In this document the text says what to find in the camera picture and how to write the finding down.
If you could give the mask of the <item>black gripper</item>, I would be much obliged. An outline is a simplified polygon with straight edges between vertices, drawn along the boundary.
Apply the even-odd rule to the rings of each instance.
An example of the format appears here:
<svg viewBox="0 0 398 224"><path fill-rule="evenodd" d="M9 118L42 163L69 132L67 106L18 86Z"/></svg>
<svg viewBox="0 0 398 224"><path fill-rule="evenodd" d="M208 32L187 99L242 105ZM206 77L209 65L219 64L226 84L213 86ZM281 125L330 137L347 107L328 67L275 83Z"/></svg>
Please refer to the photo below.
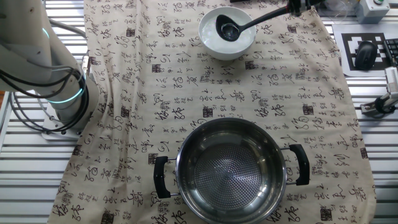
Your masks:
<svg viewBox="0 0 398 224"><path fill-rule="evenodd" d="M298 17L301 15L301 8L304 11L311 9L312 6L320 4L323 0L289 0L288 8L292 16Z"/></svg>

